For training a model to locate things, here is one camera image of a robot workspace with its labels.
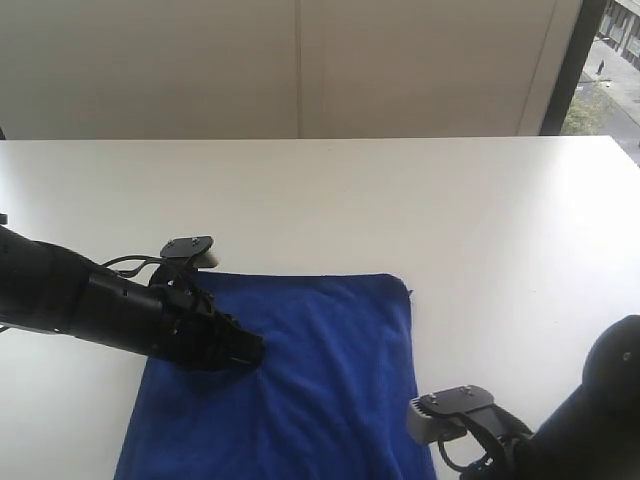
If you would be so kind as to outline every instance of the sidewalk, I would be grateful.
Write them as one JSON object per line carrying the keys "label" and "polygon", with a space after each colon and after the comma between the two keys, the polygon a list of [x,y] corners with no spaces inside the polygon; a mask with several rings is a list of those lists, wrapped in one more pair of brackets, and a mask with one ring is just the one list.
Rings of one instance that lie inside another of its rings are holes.
{"label": "sidewalk", "polygon": [[[596,71],[602,60],[604,69],[598,77]],[[606,92],[640,126],[640,71],[602,41],[596,41],[591,45],[583,70],[593,79],[611,79]]]}

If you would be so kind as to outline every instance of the blue cloth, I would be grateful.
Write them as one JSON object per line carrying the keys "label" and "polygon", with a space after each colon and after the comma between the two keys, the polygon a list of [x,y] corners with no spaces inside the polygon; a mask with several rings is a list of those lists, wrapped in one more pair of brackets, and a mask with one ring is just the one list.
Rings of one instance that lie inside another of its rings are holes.
{"label": "blue cloth", "polygon": [[197,281],[264,335],[264,363],[240,375],[150,359],[116,479],[435,479],[428,449],[406,433],[417,393],[400,280]]}

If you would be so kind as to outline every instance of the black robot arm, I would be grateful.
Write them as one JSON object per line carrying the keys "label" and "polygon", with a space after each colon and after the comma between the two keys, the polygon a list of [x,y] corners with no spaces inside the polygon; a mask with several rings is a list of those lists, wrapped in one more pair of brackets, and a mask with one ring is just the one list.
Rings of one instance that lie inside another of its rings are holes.
{"label": "black robot arm", "polygon": [[216,310],[212,296],[191,280],[199,257],[194,252],[204,253],[211,243],[210,237],[181,239],[163,250],[187,251],[183,257],[123,257],[160,265],[143,286],[125,278],[141,268],[111,270],[0,226],[0,325],[72,335],[188,369],[257,366],[262,337]]}
{"label": "black robot arm", "polygon": [[[640,478],[640,316],[600,336],[582,384],[535,433],[476,386],[412,400],[408,428],[419,443],[436,443],[463,480]],[[445,444],[467,432],[487,455],[461,467]]]}

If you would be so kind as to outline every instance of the building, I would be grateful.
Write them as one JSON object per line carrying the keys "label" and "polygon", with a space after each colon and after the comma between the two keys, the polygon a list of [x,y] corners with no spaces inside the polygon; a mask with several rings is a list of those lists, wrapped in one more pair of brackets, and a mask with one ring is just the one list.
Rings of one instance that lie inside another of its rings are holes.
{"label": "building", "polygon": [[640,70],[640,0],[609,0],[598,36]]}

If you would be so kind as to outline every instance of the white table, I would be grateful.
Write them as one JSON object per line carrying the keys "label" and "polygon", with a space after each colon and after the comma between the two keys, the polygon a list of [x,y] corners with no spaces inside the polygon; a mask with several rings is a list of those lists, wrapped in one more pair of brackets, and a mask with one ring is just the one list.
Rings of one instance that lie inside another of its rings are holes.
{"label": "white table", "polygon": [[[398,275],[420,391],[481,385],[532,427],[640,310],[640,171],[605,137],[6,142],[0,211],[96,261],[211,234],[226,271]],[[0,478],[111,478],[144,361],[3,334]]]}

